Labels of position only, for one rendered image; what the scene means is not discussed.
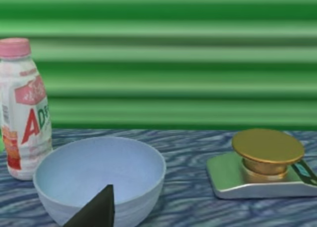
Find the red letter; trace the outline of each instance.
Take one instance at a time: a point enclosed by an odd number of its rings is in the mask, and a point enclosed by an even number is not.
[[[27,142],[29,140],[29,137],[31,134],[37,135],[39,132],[40,132],[40,129],[39,129],[38,123],[36,121],[36,116],[35,116],[33,108],[31,108],[30,115],[29,115],[28,121],[26,123],[26,128],[25,128],[22,144],[24,144],[25,142]]]

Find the plastic bottle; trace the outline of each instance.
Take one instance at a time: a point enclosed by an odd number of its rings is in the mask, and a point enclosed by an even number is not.
[[[9,173],[32,180],[42,159],[52,151],[48,99],[29,40],[0,40],[1,133]]]

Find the table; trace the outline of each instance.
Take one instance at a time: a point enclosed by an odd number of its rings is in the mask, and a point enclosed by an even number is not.
[[[54,130],[53,146],[95,136],[122,136],[153,145],[165,157],[167,174],[159,201],[140,227],[315,227],[317,198],[217,199],[206,161],[231,151],[235,131]],[[306,147],[317,171],[317,132],[289,132]],[[57,227],[32,182],[13,179],[0,154],[0,227]]]

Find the scale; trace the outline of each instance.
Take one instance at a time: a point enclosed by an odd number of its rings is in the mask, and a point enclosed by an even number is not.
[[[317,177],[302,159],[303,145],[268,129],[238,132],[233,152],[210,158],[207,170],[222,199],[317,196]]]

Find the corrugated metal sheet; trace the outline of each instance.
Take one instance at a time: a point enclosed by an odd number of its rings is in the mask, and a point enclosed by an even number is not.
[[[0,0],[55,127],[317,129],[317,0]]]

